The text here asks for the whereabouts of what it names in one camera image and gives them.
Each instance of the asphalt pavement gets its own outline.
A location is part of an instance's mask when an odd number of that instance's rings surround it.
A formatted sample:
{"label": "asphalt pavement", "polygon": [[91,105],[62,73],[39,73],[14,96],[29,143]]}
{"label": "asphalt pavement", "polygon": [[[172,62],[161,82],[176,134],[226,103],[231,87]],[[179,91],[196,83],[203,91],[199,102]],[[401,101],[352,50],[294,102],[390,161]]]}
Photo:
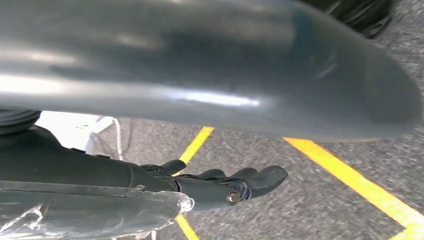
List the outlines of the asphalt pavement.
{"label": "asphalt pavement", "polygon": [[[413,75],[424,93],[424,2],[402,0],[395,21],[375,44]],[[201,126],[121,118],[127,161],[161,164],[178,159]],[[95,151],[117,158],[116,132],[102,132]],[[367,179],[424,214],[424,126],[399,139],[319,143]],[[289,179],[272,194],[233,208],[190,212],[201,240],[388,240],[398,222],[281,138],[215,129],[185,171],[279,165]],[[160,240],[187,239],[177,224]]]}

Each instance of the wire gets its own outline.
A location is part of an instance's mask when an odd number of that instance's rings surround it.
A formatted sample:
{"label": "wire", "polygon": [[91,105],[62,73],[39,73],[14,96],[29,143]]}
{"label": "wire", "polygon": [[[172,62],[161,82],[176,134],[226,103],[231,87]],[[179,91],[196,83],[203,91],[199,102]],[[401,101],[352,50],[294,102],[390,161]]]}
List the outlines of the wire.
{"label": "wire", "polygon": [[112,117],[113,123],[115,123],[116,127],[116,148],[118,151],[118,158],[121,161],[125,161],[124,154],[122,152],[122,134],[121,134],[121,124],[118,119]]}
{"label": "wire", "polygon": [[134,118],[129,119],[129,130],[128,130],[128,141],[126,142],[126,147],[122,150],[122,155],[125,156],[127,152],[131,149],[131,144],[133,143],[133,133],[134,133]]}

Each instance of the bolt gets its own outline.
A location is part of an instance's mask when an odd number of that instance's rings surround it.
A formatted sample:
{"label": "bolt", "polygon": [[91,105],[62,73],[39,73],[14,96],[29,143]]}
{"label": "bolt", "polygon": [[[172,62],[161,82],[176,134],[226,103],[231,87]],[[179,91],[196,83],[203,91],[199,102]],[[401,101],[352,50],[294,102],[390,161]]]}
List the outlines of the bolt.
{"label": "bolt", "polygon": [[239,200],[240,200],[240,193],[237,190],[231,190],[226,196],[226,201],[229,205],[234,205]]}

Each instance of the yellow painted line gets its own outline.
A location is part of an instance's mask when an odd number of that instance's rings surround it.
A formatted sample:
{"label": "yellow painted line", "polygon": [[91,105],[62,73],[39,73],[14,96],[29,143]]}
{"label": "yellow painted line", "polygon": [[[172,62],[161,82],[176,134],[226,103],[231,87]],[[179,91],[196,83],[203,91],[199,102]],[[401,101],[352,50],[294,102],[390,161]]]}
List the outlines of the yellow painted line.
{"label": "yellow painted line", "polygon": [[175,218],[175,221],[178,223],[179,227],[181,228],[182,232],[188,240],[199,240],[198,235],[183,215],[178,215]]}
{"label": "yellow painted line", "polygon": [[203,145],[203,143],[208,139],[209,135],[214,130],[213,127],[210,126],[204,126],[197,136],[193,139],[193,141],[188,145],[187,149],[184,151],[184,153],[179,158],[184,163],[188,163],[190,159],[196,154],[196,152],[199,150],[199,148]]}
{"label": "yellow painted line", "polygon": [[[185,164],[189,163],[189,161],[193,158],[193,156],[197,153],[200,147],[205,143],[206,139],[208,139],[209,135],[211,135],[213,127],[204,126],[196,135],[196,137],[191,141],[190,145],[188,145],[187,149],[182,153],[179,158]],[[175,218],[175,221],[178,223],[182,232],[185,234],[188,240],[199,240],[196,232],[193,230],[192,226],[190,226],[189,222],[183,215],[179,215]]]}
{"label": "yellow painted line", "polygon": [[313,141],[287,137],[283,137],[283,139],[404,226],[409,236],[412,236],[411,234],[415,236],[424,235],[424,216],[418,211],[397,199],[382,187],[366,179],[358,171]]}

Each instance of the black rubber part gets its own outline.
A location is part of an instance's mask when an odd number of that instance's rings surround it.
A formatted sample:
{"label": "black rubber part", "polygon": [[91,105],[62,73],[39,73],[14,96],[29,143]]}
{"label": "black rubber part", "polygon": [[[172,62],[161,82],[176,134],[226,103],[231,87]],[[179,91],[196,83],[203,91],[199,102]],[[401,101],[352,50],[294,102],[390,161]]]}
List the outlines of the black rubber part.
{"label": "black rubber part", "polygon": [[258,170],[251,167],[246,167],[234,173],[231,177],[245,179],[245,178],[252,177],[256,175],[257,173],[258,173]]}
{"label": "black rubber part", "polygon": [[269,166],[248,179],[252,187],[252,198],[261,197],[276,189],[289,174],[280,166]]}
{"label": "black rubber part", "polygon": [[202,172],[197,176],[200,180],[210,180],[212,178],[221,178],[225,177],[225,173],[220,169],[209,169],[207,171]]}
{"label": "black rubber part", "polygon": [[160,165],[162,173],[166,175],[174,175],[179,171],[182,171],[186,167],[187,165],[179,159],[167,161],[164,164]]}
{"label": "black rubber part", "polygon": [[22,132],[32,127],[40,118],[41,111],[0,110],[0,135]]}
{"label": "black rubber part", "polygon": [[39,126],[0,135],[0,181],[176,190],[134,163],[65,148]]}

